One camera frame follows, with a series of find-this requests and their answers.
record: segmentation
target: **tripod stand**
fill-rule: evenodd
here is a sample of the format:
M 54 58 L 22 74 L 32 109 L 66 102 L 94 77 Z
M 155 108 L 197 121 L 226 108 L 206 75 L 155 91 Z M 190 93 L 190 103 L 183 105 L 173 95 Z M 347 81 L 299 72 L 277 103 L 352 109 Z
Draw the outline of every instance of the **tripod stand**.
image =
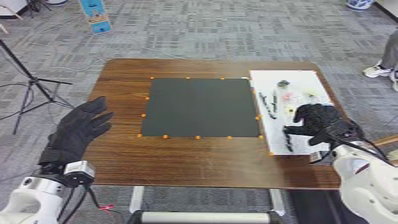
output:
M 18 119 L 16 119 L 16 124 L 14 124 L 14 131 L 13 131 L 13 134 L 16 134 L 16 131 L 18 131 L 18 127 L 20 127 L 20 123 L 22 123 L 22 116 L 25 113 L 29 113 L 32 110 L 36 110 L 39 107 L 43 107 L 46 104 L 50 103 L 55 103 L 59 106 L 62 107 L 68 107 L 68 108 L 75 108 L 73 105 L 70 104 L 70 102 L 64 100 L 64 98 L 59 96 L 57 94 L 57 91 L 59 91 L 59 87 L 62 84 L 66 85 L 71 85 L 70 82 L 61 82 L 61 81 L 55 81 L 55 80 L 50 80 L 50 79 L 39 79 L 38 77 L 34 77 L 34 75 L 30 74 L 23 64 L 22 64 L 22 61 L 18 60 L 16 58 L 16 55 L 0 39 L 0 46 L 4 48 L 4 51 L 7 52 L 9 54 L 9 57 L 13 58 L 13 61 L 29 77 L 29 87 L 27 87 L 27 93 L 25 93 L 25 98 L 23 98 L 23 103 L 22 103 L 22 109 L 20 109 L 20 113 L 18 113 Z M 50 82 L 50 83 L 55 83 L 55 90 L 50 90 L 48 87 L 41 84 L 41 82 Z M 45 97 L 46 97 L 46 102 L 41 103 L 36 107 L 32 107 L 30 109 L 27 109 L 27 100 L 29 100 L 29 92 L 30 92 L 30 89 L 32 87 L 38 87 L 39 89 L 39 92 L 43 93 Z

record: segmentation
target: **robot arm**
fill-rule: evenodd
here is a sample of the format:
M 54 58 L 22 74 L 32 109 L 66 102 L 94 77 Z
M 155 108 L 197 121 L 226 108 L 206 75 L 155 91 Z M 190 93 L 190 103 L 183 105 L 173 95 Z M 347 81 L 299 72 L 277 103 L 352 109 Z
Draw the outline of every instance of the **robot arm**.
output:
M 87 190 L 94 182 L 94 168 L 80 160 L 91 141 L 110 129 L 112 113 L 98 116 L 105 110 L 102 97 L 82 104 L 62 118 L 41 154 L 41 170 L 25 178 L 11 193 L 9 204 L 0 212 L 2 224 L 59 223 L 66 188 L 84 185 Z M 38 206 L 34 213 L 25 211 L 32 206 Z
M 309 145 L 331 143 L 332 166 L 341 177 L 340 194 L 350 211 L 370 224 L 398 223 L 398 168 L 379 148 L 368 144 L 354 121 L 347 121 L 332 106 L 304 105 L 286 134 L 313 136 Z
M 334 152 L 332 166 L 341 177 L 343 203 L 370 224 L 396 224 L 398 168 L 347 145 Z

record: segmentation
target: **blue box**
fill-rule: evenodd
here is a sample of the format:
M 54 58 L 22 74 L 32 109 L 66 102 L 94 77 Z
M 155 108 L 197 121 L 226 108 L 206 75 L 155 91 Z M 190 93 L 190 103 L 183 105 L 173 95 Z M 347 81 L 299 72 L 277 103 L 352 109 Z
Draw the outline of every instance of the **blue box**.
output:
M 103 0 L 80 0 L 82 10 L 91 24 L 93 33 L 110 31 L 110 19 L 105 12 Z

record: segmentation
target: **white wall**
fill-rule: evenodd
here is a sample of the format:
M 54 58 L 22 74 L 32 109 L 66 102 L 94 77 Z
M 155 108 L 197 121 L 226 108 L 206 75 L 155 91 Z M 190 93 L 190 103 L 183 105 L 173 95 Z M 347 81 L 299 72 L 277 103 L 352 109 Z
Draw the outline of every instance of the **white wall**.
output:
M 22 10 L 22 8 L 27 6 L 27 0 L 0 0 L 0 5 L 6 5 L 14 12 Z M 13 13 L 9 10 L 0 7 L 0 16 L 9 16 Z
M 398 17 L 398 0 L 377 0 L 382 7 L 389 10 L 389 12 Z

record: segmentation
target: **metal frame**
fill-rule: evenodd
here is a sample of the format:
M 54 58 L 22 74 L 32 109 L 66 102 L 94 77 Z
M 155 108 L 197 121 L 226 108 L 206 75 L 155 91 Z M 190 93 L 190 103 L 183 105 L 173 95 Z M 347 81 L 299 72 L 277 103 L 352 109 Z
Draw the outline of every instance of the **metal frame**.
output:
M 14 125 L 14 131 L 13 134 L 16 134 L 18 131 L 18 127 L 20 127 L 20 122 L 22 122 L 22 116 L 25 113 L 29 113 L 32 110 L 36 110 L 39 107 L 43 107 L 46 104 L 55 103 L 59 106 L 66 107 L 66 108 L 75 108 L 75 106 L 70 104 L 70 102 L 66 101 L 66 99 L 59 96 L 57 91 L 59 91 L 59 87 L 61 85 L 73 85 L 70 82 L 61 82 L 50 79 L 39 79 L 38 77 L 34 77 L 32 73 L 29 72 L 27 67 L 22 64 L 20 59 L 16 58 L 16 55 L 0 39 L 0 47 L 25 73 L 25 76 L 29 78 L 29 88 L 27 88 L 27 92 L 25 92 L 25 98 L 23 98 L 23 103 L 22 103 L 22 109 L 20 109 L 20 113 L 18 113 L 18 119 L 16 119 L 16 125 Z M 50 82 L 55 83 L 55 90 L 50 90 L 48 87 L 41 84 L 41 82 Z M 29 101 L 29 94 L 30 94 L 30 90 L 32 87 L 38 87 L 45 97 L 46 97 L 46 101 L 30 109 L 27 109 L 27 101 Z
M 142 198 L 146 188 L 133 187 L 128 224 L 283 224 L 281 216 L 286 214 L 281 190 L 270 190 L 272 211 L 267 213 L 217 213 L 217 212 L 146 212 L 142 211 Z

